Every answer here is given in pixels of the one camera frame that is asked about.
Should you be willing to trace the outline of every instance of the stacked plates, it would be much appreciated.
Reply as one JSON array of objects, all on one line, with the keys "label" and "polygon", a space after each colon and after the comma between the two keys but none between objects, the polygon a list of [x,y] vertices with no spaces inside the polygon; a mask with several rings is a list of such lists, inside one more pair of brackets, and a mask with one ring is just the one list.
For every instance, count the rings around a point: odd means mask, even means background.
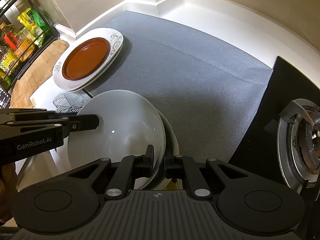
[{"label": "stacked plates", "polygon": [[[104,38],[110,43],[110,52],[106,55],[103,62],[95,69],[93,73],[91,73],[90,75],[82,79],[69,80],[64,78],[62,74],[62,68],[67,57],[80,44],[93,38]],[[110,29],[110,28],[98,28],[98,29],[94,29],[87,32],[86,34],[81,36],[78,40],[76,40],[58,59],[52,71],[52,76],[55,84],[59,88],[68,92],[75,92],[90,85],[98,77],[100,77],[113,63],[113,61],[116,59],[116,57],[119,55],[122,49],[122,44],[123,44],[123,36],[117,30]]]}]

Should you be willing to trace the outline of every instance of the metal bolt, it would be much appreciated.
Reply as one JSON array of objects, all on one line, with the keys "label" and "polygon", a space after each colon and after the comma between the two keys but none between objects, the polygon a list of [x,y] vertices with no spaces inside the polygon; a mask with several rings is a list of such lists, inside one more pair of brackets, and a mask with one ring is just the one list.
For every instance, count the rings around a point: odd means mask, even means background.
[{"label": "metal bolt", "polygon": [[118,197],[122,194],[122,191],[118,188],[111,188],[108,189],[106,193],[109,197]]},{"label": "metal bolt", "polygon": [[207,197],[210,195],[210,191],[205,188],[198,188],[195,190],[195,195],[198,197]]}]

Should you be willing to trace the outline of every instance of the orange plate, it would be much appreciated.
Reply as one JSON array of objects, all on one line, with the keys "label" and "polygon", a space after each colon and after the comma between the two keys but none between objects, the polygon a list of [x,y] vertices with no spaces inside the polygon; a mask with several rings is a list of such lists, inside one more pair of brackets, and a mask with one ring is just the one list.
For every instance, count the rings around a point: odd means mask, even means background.
[{"label": "orange plate", "polygon": [[68,80],[79,80],[93,73],[109,55],[110,44],[104,38],[93,38],[81,43],[65,60],[62,75]]}]

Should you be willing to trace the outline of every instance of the gray mat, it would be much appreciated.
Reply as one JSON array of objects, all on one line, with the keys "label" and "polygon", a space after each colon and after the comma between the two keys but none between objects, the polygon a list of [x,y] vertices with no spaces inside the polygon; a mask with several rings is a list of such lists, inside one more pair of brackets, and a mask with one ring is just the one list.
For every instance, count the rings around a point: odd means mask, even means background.
[{"label": "gray mat", "polygon": [[86,89],[144,96],[169,120],[181,154],[229,161],[272,69],[229,43],[161,18],[125,11],[106,27],[123,34],[123,48]]}]

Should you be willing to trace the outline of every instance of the white bowl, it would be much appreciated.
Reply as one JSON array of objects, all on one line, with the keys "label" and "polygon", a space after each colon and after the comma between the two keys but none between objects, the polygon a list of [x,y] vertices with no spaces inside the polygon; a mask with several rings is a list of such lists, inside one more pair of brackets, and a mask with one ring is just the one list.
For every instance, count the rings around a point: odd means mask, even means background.
[{"label": "white bowl", "polygon": [[[158,111],[143,96],[127,90],[111,90],[92,98],[78,114],[97,114],[95,130],[71,133],[68,158],[77,168],[99,158],[120,162],[123,157],[144,154],[148,144],[155,150],[154,174],[165,151],[165,132]],[[151,179],[140,179],[146,185]]]}]

